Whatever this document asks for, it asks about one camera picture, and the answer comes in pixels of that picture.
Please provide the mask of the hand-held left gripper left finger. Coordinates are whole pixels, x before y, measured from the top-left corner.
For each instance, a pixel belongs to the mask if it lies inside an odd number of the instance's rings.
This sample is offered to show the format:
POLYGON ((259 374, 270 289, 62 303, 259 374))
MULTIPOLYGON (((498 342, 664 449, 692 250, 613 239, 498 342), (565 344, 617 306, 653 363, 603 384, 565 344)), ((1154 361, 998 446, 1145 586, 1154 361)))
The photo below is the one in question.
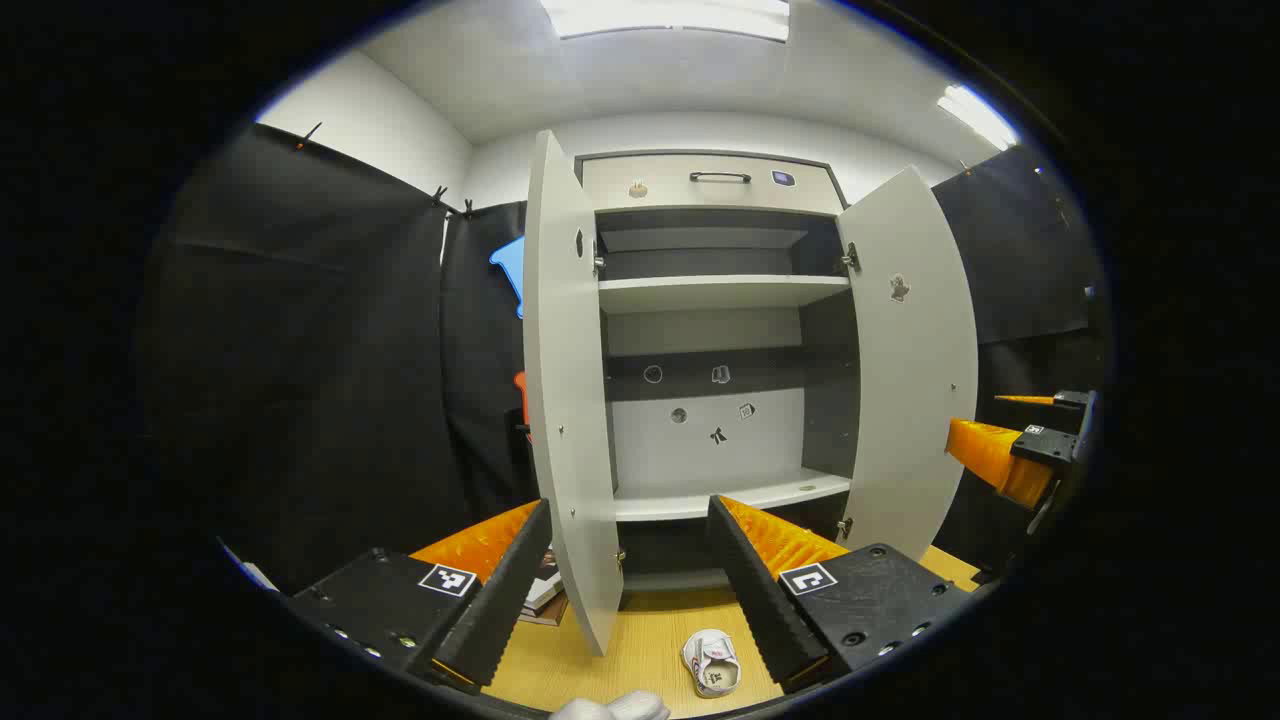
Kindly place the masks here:
POLYGON ((415 553, 371 548, 288 605, 378 662, 457 691, 490 685, 552 541, 539 498, 415 553))

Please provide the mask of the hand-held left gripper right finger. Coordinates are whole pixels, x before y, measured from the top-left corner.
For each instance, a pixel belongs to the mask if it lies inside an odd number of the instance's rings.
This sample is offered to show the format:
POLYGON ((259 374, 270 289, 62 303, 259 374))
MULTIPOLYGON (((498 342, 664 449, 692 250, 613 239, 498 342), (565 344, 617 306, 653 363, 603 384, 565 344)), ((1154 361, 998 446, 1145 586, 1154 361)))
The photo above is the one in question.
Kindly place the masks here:
POLYGON ((873 671, 975 600, 888 544, 849 550, 724 495, 708 500, 707 538, 786 694, 873 671))

